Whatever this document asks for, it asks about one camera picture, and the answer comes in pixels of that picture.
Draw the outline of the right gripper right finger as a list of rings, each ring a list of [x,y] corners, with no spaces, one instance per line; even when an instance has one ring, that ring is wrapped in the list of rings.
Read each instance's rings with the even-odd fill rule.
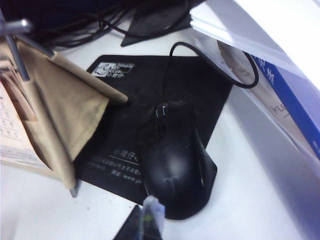
[[[154,196],[143,201],[141,210],[141,239],[162,240],[165,222],[165,206]]]

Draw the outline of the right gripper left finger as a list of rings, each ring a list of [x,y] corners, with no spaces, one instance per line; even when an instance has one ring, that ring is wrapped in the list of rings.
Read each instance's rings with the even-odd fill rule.
[[[135,205],[113,240],[138,240],[141,208]]]

